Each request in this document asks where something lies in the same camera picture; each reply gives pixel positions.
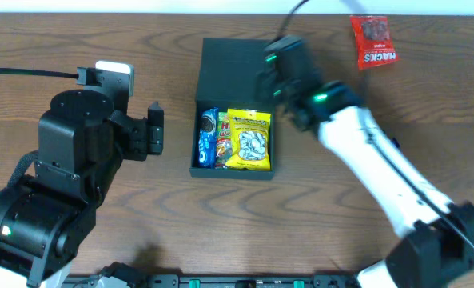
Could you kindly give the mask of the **blue Oreo cookie pack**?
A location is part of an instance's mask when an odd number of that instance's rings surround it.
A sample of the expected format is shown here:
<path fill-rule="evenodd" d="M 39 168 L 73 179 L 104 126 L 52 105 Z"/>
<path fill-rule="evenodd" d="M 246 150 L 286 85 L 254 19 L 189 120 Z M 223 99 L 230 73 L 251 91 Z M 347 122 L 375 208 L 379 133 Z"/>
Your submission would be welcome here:
<path fill-rule="evenodd" d="M 201 168 L 214 168 L 216 163 L 218 108 L 201 114 L 198 139 L 198 163 Z"/>

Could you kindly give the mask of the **black gift box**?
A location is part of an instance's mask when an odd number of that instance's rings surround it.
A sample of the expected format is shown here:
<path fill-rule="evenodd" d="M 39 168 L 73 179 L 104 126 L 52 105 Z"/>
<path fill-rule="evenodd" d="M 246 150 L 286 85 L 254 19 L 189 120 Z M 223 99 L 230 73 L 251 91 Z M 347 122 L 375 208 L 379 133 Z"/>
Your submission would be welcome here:
<path fill-rule="evenodd" d="M 266 40 L 204 38 L 201 66 L 195 96 L 192 153 L 189 172 L 193 178 L 271 180 L 275 175 L 275 108 L 265 100 L 268 84 L 262 73 L 266 68 Z M 257 110 L 271 114 L 269 135 L 270 170 L 232 170 L 202 168 L 198 164 L 198 139 L 201 115 L 218 108 Z"/>

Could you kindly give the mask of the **yellow seeds snack bag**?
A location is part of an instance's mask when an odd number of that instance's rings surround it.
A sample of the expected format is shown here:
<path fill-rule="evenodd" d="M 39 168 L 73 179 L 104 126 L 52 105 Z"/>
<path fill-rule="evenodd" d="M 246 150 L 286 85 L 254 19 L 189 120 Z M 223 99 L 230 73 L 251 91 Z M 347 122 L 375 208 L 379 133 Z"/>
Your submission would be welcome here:
<path fill-rule="evenodd" d="M 228 109 L 232 154 L 226 166 L 238 170 L 270 170 L 270 113 Z"/>

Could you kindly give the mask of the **green Haribo gummy bag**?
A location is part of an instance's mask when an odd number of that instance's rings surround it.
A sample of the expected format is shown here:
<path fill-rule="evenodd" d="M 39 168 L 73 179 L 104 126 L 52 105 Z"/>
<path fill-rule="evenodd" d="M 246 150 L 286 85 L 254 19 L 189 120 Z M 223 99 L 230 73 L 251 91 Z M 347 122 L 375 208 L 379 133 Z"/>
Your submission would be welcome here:
<path fill-rule="evenodd" d="M 226 162 L 232 156 L 232 142 L 229 118 L 226 112 L 218 113 L 217 120 L 217 146 L 216 164 L 217 169 L 226 168 Z"/>

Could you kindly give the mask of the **red Hacks candy bag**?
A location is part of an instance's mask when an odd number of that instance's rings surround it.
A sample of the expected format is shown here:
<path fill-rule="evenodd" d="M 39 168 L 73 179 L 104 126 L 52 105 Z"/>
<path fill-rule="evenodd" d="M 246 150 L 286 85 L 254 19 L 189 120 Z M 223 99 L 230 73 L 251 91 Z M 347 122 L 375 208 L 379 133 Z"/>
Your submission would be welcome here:
<path fill-rule="evenodd" d="M 350 16 L 356 39 L 357 66 L 367 70 L 399 60 L 386 16 Z"/>

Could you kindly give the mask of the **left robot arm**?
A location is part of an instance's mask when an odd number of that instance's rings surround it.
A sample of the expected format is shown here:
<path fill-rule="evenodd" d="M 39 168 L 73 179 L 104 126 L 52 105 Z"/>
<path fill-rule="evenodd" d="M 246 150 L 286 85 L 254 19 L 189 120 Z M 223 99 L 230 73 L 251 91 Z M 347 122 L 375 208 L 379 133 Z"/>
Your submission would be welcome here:
<path fill-rule="evenodd" d="M 99 61 L 72 79 L 77 88 L 54 96 L 39 120 L 38 149 L 0 191 L 0 285 L 59 287 L 121 164 L 163 151 L 163 109 L 127 113 L 130 64 Z"/>

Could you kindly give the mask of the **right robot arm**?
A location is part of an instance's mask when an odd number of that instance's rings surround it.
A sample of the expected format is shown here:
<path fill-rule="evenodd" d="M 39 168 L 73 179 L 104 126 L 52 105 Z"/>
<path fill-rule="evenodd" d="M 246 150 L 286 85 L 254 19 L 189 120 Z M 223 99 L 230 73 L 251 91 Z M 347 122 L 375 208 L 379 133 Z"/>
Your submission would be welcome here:
<path fill-rule="evenodd" d="M 323 82 L 304 39 L 276 36 L 264 48 L 269 99 L 311 131 L 375 198 L 400 239 L 356 274 L 359 287 L 446 287 L 474 269 L 474 205 L 457 205 L 401 153 L 363 99 Z"/>

